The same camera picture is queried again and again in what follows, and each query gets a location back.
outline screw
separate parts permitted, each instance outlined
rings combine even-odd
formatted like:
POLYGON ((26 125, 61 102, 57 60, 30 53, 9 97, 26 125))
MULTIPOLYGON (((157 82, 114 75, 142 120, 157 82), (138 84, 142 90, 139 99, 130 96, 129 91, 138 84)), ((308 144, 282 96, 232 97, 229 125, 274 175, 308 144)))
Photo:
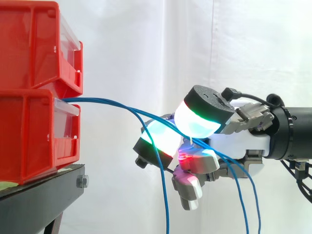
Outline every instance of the screw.
POLYGON ((89 185, 89 176, 88 175, 79 175, 77 178, 77 187, 78 188, 87 188, 89 185))

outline black metal stand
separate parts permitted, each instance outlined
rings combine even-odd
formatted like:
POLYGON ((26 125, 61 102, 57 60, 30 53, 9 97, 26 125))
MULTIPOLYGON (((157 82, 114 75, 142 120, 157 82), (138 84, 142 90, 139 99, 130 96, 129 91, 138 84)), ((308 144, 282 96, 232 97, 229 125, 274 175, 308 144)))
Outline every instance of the black metal stand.
POLYGON ((0 191, 0 234, 58 234, 63 211, 83 194, 84 165, 0 191))

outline red plastic bin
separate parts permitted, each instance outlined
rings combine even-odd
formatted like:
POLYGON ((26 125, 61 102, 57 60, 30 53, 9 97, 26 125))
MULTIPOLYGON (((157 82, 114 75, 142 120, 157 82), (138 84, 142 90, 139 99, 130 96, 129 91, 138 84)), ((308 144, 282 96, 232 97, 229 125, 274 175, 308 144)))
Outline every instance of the red plastic bin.
POLYGON ((82 43, 52 1, 0 0, 0 88, 82 94, 82 43))
POLYGON ((80 107, 48 90, 0 90, 0 181, 24 184, 79 160, 80 107))

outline green light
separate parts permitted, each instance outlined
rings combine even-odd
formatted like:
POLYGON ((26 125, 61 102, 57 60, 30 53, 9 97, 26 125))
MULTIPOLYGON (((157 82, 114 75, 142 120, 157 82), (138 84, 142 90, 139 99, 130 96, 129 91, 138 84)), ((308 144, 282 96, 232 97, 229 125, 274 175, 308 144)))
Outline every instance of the green light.
MULTIPOLYGON (((155 146, 162 152, 174 156, 181 143, 181 136, 167 126, 154 120, 147 126, 155 146)), ((152 143, 147 133, 144 131, 141 136, 148 143, 152 143)))
POLYGON ((193 138, 207 138, 221 126, 196 115, 185 102, 182 102, 175 111, 175 125, 182 133, 193 138))

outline white curtain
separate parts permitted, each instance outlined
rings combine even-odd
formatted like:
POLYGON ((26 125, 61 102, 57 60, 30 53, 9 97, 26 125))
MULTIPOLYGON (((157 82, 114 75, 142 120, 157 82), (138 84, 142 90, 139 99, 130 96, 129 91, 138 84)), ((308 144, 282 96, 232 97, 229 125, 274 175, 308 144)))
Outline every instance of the white curtain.
MULTIPOLYGON (((172 113, 195 84, 233 87, 287 106, 311 106, 311 3, 293 0, 59 0, 84 43, 84 96, 110 98, 157 115, 172 113)), ((159 169, 135 165, 140 123, 125 110, 81 104, 79 163, 90 177, 63 215, 60 234, 161 234, 159 169)), ((281 163, 264 160, 254 181, 263 234, 310 234, 312 205, 281 163)), ((166 173, 172 234, 245 233, 235 182, 203 187, 184 211, 166 173)), ((258 228, 252 187, 241 187, 258 228)))

